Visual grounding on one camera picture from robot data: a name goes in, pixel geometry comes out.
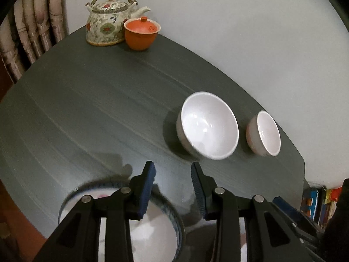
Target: table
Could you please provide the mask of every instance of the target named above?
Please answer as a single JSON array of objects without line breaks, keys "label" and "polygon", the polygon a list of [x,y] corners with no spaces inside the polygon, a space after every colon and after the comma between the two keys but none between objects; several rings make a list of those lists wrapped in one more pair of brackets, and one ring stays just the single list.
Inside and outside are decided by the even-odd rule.
[{"label": "table", "polygon": [[213,65],[159,35],[144,52],[125,43],[94,47],[81,28],[36,61],[0,104],[0,178],[29,221],[46,237],[64,198],[101,178],[128,178],[147,160],[155,183],[183,215],[197,222],[191,183],[194,160],[176,135],[186,97],[208,91],[233,110],[239,144],[225,160],[200,161],[205,174],[235,195],[282,196],[299,207],[304,160],[280,129],[276,157],[256,156],[245,133],[263,108]]}]

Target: silver rivet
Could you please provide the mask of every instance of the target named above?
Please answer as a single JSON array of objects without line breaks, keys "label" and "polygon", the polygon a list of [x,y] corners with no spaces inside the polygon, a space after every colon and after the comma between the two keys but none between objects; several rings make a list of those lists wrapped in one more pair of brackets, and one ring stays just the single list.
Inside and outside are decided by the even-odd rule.
[{"label": "silver rivet", "polygon": [[262,195],[254,196],[254,200],[258,203],[262,203],[264,201],[264,197]]},{"label": "silver rivet", "polygon": [[83,197],[81,198],[81,201],[82,201],[83,203],[88,203],[88,202],[91,201],[91,196],[90,196],[90,195],[85,195],[85,196],[83,196]]},{"label": "silver rivet", "polygon": [[216,187],[215,188],[215,193],[222,195],[224,193],[224,188],[223,187]]},{"label": "silver rivet", "polygon": [[122,194],[128,194],[131,192],[131,188],[130,187],[122,187],[121,188],[121,193]]}]

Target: teapot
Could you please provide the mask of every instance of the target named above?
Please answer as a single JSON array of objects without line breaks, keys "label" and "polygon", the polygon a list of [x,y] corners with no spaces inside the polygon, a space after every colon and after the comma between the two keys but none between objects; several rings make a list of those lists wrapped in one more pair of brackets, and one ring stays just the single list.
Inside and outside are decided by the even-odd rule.
[{"label": "teapot", "polygon": [[124,41],[123,23],[150,11],[148,7],[134,10],[134,6],[138,5],[136,0],[128,0],[130,5],[118,0],[99,4],[95,4],[96,2],[97,0],[93,0],[85,5],[90,12],[86,23],[86,40],[91,45],[108,46]]}]

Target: white wall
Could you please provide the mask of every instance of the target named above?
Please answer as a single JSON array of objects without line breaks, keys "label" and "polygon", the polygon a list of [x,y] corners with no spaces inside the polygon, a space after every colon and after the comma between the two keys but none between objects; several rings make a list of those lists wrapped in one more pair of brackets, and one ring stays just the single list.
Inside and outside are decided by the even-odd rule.
[{"label": "white wall", "polygon": [[[69,32],[92,0],[66,0]],[[137,0],[161,34],[241,85],[303,156],[308,181],[349,177],[349,34],[328,0]]]}]

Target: orange cup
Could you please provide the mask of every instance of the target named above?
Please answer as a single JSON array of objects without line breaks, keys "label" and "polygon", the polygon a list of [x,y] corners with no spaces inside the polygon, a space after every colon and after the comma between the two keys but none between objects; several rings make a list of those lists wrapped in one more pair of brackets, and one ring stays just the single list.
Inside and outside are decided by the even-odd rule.
[{"label": "orange cup", "polygon": [[129,19],[123,26],[125,27],[127,45],[137,51],[147,49],[161,29],[157,22],[148,19],[148,17]]}]

